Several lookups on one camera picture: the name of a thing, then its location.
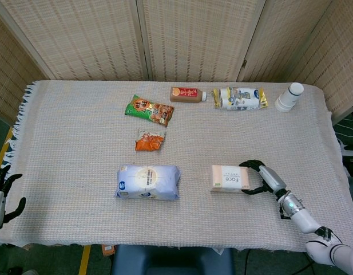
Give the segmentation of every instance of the green snack bag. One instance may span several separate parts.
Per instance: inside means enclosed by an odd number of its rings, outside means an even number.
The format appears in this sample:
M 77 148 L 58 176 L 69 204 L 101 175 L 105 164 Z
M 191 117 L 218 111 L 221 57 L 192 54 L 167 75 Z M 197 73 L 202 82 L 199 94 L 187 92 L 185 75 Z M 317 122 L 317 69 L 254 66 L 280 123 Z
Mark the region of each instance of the green snack bag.
M 126 106 L 125 114 L 138 116 L 167 127 L 173 111 L 174 107 L 153 103 L 134 95 L 132 101 Z

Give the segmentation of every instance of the tablecloth fringe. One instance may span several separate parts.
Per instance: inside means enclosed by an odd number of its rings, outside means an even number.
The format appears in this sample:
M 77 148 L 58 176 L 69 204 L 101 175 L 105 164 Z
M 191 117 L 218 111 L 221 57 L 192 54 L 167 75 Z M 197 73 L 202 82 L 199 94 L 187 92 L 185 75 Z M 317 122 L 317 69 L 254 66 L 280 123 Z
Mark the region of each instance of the tablecloth fringe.
M 19 111 L 17 115 L 17 121 L 15 125 L 12 128 L 12 138 L 7 140 L 7 143 L 9 143 L 9 149 L 5 153 L 3 157 L 3 163 L 1 168 L 11 165 L 14 166 L 14 159 L 16 157 L 16 148 L 18 146 L 18 143 L 20 143 L 20 134 L 21 130 L 25 126 L 26 118 L 27 118 L 27 110 L 30 109 L 30 104 L 33 101 L 33 98 L 35 94 L 37 93 L 37 82 L 33 82 L 32 84 L 26 86 L 25 89 L 25 94 L 22 97 L 23 100 L 21 102 L 21 105 L 19 106 Z M 6 177 L 10 176 L 10 174 L 14 173 L 14 167 L 13 169 L 10 169 L 10 171 L 7 173 Z

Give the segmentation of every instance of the blue logo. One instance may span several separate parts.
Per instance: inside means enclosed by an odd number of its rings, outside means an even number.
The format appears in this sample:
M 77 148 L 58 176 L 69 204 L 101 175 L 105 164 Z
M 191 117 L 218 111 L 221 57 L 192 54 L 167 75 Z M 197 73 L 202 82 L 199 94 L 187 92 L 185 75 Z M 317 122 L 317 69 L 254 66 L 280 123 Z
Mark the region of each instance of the blue logo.
M 124 190 L 125 189 L 125 182 L 120 182 L 119 183 L 119 189 Z

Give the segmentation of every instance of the woven tablecloth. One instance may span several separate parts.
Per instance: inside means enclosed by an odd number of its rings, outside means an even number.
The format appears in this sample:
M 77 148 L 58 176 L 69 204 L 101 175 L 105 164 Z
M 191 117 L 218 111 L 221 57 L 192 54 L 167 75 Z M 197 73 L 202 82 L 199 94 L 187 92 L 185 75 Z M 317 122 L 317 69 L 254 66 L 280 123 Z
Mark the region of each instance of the woven tablecloth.
M 208 92 L 207 102 L 171 103 L 172 86 Z M 221 111 L 210 91 L 264 88 L 269 107 Z M 14 182 L 7 208 L 26 197 L 21 216 L 4 225 L 0 241 L 27 243 L 210 246 L 304 251 L 313 234 L 280 219 L 270 193 L 211 193 L 212 164 L 259 159 L 274 169 L 319 223 L 353 246 L 353 204 L 323 92 L 304 85 L 291 112 L 274 101 L 289 84 L 39 81 L 24 96 L 14 151 L 5 161 Z M 125 116 L 133 94 L 175 107 L 160 151 L 135 152 L 138 129 L 163 126 Z M 169 164 L 181 170 L 180 199 L 114 197 L 121 164 Z M 249 172 L 253 188 L 259 175 Z

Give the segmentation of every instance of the yellow floor line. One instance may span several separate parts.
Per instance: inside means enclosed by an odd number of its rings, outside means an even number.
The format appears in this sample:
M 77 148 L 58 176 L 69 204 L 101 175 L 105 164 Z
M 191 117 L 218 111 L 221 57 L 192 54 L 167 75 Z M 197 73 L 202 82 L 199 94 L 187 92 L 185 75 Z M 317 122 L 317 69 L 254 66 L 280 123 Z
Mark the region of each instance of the yellow floor line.
M 7 151 L 9 144 L 6 143 L 8 139 L 12 138 L 12 127 L 10 127 L 9 132 L 7 133 L 6 139 L 5 139 L 5 143 L 2 146 L 1 152 L 0 152 L 0 167 L 1 164 L 3 162 L 3 157 L 5 155 L 5 152 Z
M 90 245 L 84 246 L 84 252 L 82 252 L 82 260 L 81 260 L 80 271 L 78 272 L 78 275 L 86 275 L 87 264 L 89 263 L 89 257 L 90 257 L 90 249 L 91 249 Z

